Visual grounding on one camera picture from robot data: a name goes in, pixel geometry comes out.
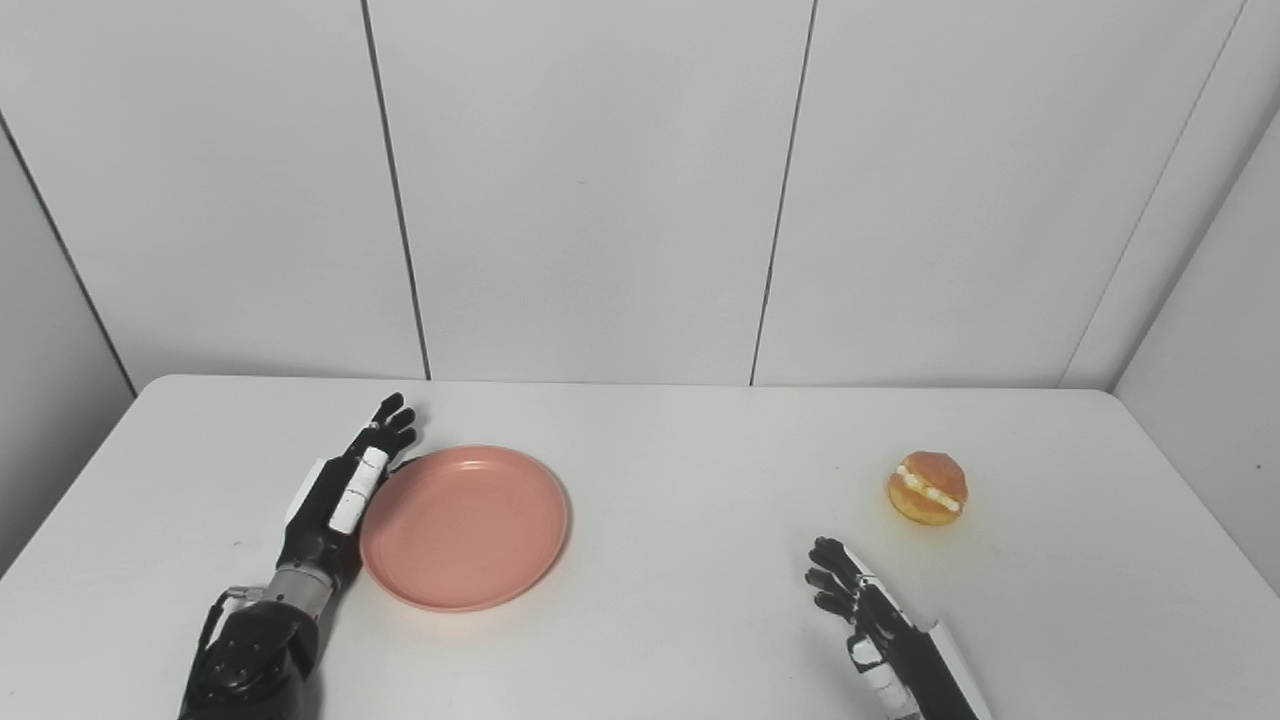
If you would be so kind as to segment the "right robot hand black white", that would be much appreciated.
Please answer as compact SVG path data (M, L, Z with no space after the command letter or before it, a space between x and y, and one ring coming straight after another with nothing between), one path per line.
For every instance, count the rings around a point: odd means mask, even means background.
M888 719L991 719L948 628L914 623L883 582L840 539L819 536L805 582L818 609L850 629L847 656Z

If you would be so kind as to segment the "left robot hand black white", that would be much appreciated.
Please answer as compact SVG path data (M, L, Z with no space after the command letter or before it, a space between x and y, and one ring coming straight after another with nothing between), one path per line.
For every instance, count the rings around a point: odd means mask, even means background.
M417 439L416 413L396 392L385 397L347 450L326 460L291 520L276 569L319 571L334 589L361 569L360 528L392 462Z

